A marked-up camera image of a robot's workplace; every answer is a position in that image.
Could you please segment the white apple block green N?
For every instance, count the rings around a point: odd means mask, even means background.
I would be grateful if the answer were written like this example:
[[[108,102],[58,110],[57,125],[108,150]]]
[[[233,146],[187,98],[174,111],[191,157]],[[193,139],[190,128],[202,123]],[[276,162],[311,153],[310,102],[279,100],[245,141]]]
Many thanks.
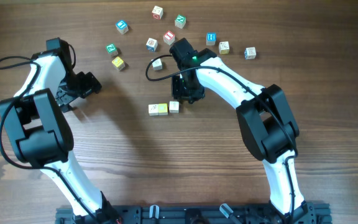
[[[170,101],[168,108],[170,113],[179,113],[180,103],[178,101]]]

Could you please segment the white bird block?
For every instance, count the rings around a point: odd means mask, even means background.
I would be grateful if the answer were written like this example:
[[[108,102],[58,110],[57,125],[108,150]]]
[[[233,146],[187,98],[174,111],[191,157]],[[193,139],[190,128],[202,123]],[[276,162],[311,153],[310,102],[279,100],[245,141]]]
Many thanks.
[[[163,68],[163,63],[160,58],[158,58],[152,62],[152,68],[154,70],[161,70]]]

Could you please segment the plain cream block with 9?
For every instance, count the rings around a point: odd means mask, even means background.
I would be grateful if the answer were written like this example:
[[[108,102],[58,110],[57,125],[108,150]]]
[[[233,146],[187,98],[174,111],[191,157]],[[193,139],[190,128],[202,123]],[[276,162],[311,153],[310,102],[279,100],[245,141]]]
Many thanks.
[[[148,105],[148,111],[150,116],[158,116],[158,104]]]

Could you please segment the yellow-top block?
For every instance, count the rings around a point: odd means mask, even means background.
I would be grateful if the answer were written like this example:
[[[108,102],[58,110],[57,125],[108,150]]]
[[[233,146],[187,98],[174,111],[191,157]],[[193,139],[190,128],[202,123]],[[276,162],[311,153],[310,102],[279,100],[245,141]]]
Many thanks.
[[[118,71],[121,71],[126,66],[125,62],[120,57],[115,57],[112,60],[112,64],[114,65],[114,68]]]

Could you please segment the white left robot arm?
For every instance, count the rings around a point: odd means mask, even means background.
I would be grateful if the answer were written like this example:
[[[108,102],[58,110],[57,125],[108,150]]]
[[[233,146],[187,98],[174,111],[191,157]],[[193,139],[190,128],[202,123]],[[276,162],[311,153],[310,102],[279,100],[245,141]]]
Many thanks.
[[[101,84],[90,72],[73,72],[69,51],[17,59],[31,71],[14,97],[0,102],[1,155],[15,167],[41,170],[51,178],[72,207],[72,222],[115,222],[119,215],[76,160],[73,134],[63,115],[73,100],[98,93]]]

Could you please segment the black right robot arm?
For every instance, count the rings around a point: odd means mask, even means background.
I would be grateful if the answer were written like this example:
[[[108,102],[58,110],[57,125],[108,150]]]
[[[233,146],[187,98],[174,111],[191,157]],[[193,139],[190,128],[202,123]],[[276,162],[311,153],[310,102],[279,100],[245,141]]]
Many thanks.
[[[186,88],[194,84],[217,93],[236,110],[242,140],[262,161],[270,186],[270,203],[288,223],[304,197],[295,172],[299,128],[284,92],[277,85],[265,88],[226,66],[210,49],[171,47]]]

